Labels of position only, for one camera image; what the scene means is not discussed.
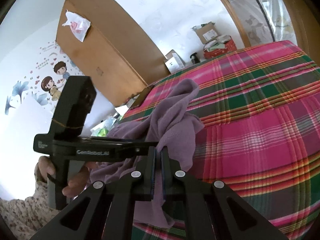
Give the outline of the floral sleeve forearm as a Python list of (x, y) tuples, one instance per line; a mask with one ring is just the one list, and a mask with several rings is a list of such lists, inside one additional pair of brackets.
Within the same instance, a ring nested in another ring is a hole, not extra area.
[(42, 180), (38, 167), (35, 167), (35, 180), (33, 196), (25, 200), (1, 199), (1, 239), (31, 239), (59, 213), (48, 206), (47, 183)]

